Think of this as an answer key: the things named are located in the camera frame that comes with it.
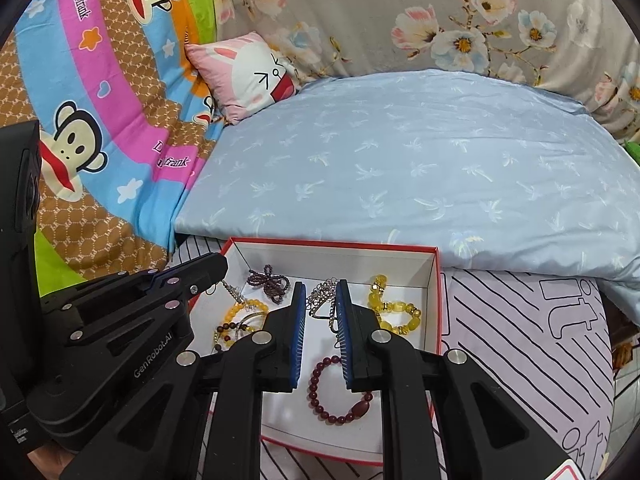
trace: box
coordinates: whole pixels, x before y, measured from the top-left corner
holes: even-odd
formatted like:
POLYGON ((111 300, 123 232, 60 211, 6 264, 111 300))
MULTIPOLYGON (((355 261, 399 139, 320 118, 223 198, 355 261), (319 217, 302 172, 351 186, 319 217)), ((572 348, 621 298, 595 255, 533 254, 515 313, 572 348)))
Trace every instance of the box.
MULTIPOLYGON (((272 240, 265 238, 231 238, 222 254, 228 261, 225 281, 248 299, 258 299, 270 310, 288 306, 293 286, 300 281, 309 295, 315 286, 329 278, 349 283, 351 301, 367 305, 372 277, 384 274, 388 283, 383 301, 413 303, 422 310, 422 323, 406 338, 416 347, 440 354, 442 324, 440 265, 437 248, 272 240), (274 274, 284 274, 291 282, 281 305, 274 304, 262 291, 247 285, 249 270, 264 271, 273 266, 274 274)), ((191 311, 195 338, 190 349, 200 355, 212 350, 212 336, 222 323, 234 299, 222 285, 212 286, 201 294, 191 311)), ((329 303, 318 311, 328 316, 329 303)), ((238 314, 236 322, 246 315, 238 314)), ((408 314, 396 313, 384 319, 392 325, 406 323, 408 314)), ((374 392, 369 412, 359 420, 341 426, 321 420, 309 405, 308 385, 316 363, 324 357, 340 355, 335 334, 328 321, 305 319, 302 373, 292 394, 265 393, 262 406, 262 437, 291 449, 354 463, 382 464, 382 418, 380 393, 374 392)), ((348 391, 339 365, 326 368, 318 384, 318 398, 331 414, 345 415, 361 400, 362 394, 348 391)))

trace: brown bead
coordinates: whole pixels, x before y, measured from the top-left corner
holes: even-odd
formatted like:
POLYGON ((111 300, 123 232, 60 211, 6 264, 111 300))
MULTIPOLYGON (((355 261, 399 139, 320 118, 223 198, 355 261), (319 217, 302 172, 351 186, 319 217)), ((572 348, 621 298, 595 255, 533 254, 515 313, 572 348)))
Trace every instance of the brown bead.
POLYGON ((351 413, 353 413, 353 415, 357 417, 364 416, 368 411, 369 411, 368 400, 361 400, 360 402, 356 402, 351 407, 351 413))

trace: light blue quilt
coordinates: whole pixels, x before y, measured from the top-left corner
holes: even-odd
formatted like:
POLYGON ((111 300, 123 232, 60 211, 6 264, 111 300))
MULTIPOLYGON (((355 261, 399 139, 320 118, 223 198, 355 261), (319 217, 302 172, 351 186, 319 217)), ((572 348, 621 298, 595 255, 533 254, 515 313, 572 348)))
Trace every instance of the light blue quilt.
POLYGON ((467 73, 323 80, 226 128, 178 232, 437 246, 603 278, 640 324, 640 169, 571 99, 467 73))

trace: blue heart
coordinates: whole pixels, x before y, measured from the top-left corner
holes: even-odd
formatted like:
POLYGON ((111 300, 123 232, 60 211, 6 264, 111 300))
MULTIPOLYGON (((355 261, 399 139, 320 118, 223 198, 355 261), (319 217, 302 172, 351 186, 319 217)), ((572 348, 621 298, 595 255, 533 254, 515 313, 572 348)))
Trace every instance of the blue heart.
POLYGON ((111 85, 108 81, 100 81, 100 88, 98 88, 98 99, 104 99, 111 93, 111 85))

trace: brown bead bracelet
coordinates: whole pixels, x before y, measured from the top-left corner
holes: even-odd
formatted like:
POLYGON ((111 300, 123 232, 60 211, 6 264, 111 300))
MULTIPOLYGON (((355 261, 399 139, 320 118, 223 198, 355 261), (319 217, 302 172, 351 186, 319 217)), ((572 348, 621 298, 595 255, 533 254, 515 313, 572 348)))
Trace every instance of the brown bead bracelet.
POLYGON ((364 416, 369 411, 369 402, 373 399, 373 394, 371 392, 364 392, 362 400, 356 402, 349 410, 349 413, 345 416, 331 415, 323 406, 321 406, 320 399, 318 399, 318 383, 320 382, 322 370, 332 364, 339 364, 341 361, 342 360, 337 355, 334 355, 333 357, 325 357, 316 365, 316 368, 311 373, 308 395, 311 407, 314 412, 320 415, 322 420, 326 420, 329 424, 344 424, 345 422, 351 422, 354 418, 364 416))

